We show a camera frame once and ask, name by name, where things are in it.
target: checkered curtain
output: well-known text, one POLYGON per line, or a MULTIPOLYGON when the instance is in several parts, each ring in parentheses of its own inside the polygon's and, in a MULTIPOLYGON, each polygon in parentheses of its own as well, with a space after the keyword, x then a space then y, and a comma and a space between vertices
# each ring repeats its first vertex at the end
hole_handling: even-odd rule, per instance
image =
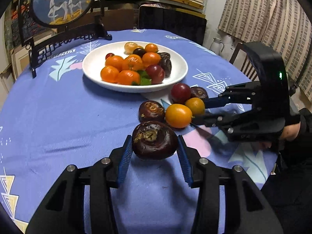
MULTIPOLYGON (((297 0, 227 0, 219 29, 244 42, 261 41, 272 47, 295 80, 312 38, 311 23, 297 0)), ((299 85, 312 100, 312 59, 299 85)))

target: white plate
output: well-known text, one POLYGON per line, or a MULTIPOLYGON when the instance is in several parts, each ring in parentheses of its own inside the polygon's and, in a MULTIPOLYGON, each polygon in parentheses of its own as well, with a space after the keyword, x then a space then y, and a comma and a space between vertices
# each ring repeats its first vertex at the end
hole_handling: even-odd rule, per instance
MULTIPOLYGON (((97 83, 98 85, 104 88, 114 90, 114 91, 130 92, 130 93, 153 92, 153 91, 162 90, 181 81, 186 76, 188 72, 188 64, 185 61, 185 59, 177 52, 167 47, 157 45, 159 52, 167 52, 171 56, 170 58, 171 64, 172 64, 171 75, 170 77, 165 78, 163 80, 163 83, 155 84, 155 85, 147 85, 147 86, 129 86, 129 85, 120 85, 116 83, 107 83, 107 82, 102 81, 100 72, 102 68, 104 68, 105 66, 105 56, 108 53, 113 53, 115 55, 119 55, 123 58, 126 58, 128 55, 124 51, 124 45, 127 42, 128 41, 115 42, 115 43, 101 46, 91 51, 82 62, 83 73, 91 81, 97 83)), ((135 42, 139 46, 143 46, 143 47, 145 47, 148 44, 148 42, 143 42, 143 41, 131 40, 131 42, 135 42)))

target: blue tablecloth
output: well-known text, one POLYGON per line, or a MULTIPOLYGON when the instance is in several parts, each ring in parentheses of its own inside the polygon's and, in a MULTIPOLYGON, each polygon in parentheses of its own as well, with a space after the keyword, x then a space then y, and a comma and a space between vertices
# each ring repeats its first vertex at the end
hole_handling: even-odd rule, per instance
MULTIPOLYGON (((206 48, 162 30, 111 32, 113 42, 158 43, 182 55, 189 72, 183 80, 207 89, 210 97, 248 78, 230 63, 206 48)), ((83 76, 82 60, 93 49, 111 43, 73 41, 58 56, 46 61, 32 78, 25 71, 13 86, 0 114, 1 203, 23 230, 51 185, 69 164, 79 168, 93 165, 120 147, 138 125, 138 107, 144 96, 170 104, 167 92, 125 94, 106 90, 83 76)), ((240 113, 248 105, 219 108, 240 113)), ((239 164, 262 187, 277 156, 261 151, 256 144, 228 143, 217 128, 204 128, 214 137, 206 139, 188 127, 178 133, 188 146, 216 165, 239 164)), ((112 189, 115 217, 120 234, 189 234, 194 219, 198 189, 184 182, 178 157, 160 162, 139 160, 134 154, 124 185, 112 189)), ((224 190, 220 188, 219 233, 224 231, 224 190)), ((88 200, 85 228, 90 233, 88 200)))

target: red cherry tomato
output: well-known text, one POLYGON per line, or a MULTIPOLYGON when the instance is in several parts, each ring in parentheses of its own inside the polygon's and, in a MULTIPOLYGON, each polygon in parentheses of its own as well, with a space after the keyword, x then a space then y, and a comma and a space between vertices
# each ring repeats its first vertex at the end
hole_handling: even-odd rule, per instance
POLYGON ((105 56, 105 60, 107 60, 107 58, 108 58, 108 57, 111 57, 111 56, 114 56, 114 54, 113 54, 113 53, 107 54, 107 55, 105 56))
POLYGON ((171 97, 175 104, 184 104, 191 98, 191 88, 185 83, 177 83, 172 87, 171 97))
POLYGON ((160 84, 165 78, 165 71, 159 65, 149 65, 145 71, 152 79, 152 84, 160 84))

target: metal screw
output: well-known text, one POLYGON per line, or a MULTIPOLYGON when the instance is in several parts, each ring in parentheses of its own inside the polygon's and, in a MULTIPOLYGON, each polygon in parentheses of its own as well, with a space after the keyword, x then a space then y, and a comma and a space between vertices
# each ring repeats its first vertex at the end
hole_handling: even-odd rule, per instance
POLYGON ((104 158, 101 160, 102 164, 109 164, 110 163, 110 159, 109 158, 104 158))
POLYGON ((201 158, 201 159, 199 159, 199 162, 200 162, 201 164, 208 164, 208 163, 209 163, 208 159, 206 159, 206 158, 201 158))
POLYGON ((243 168, 242 168, 241 166, 239 166, 239 165, 235 165, 235 166, 234 166, 234 170, 235 170, 236 172, 240 173, 240 172, 243 171, 243 168))
POLYGON ((72 172, 72 171, 74 171, 76 169, 76 167, 74 166, 74 165, 69 165, 69 166, 67 166, 67 168, 66 168, 66 170, 68 171, 68 172, 72 172))

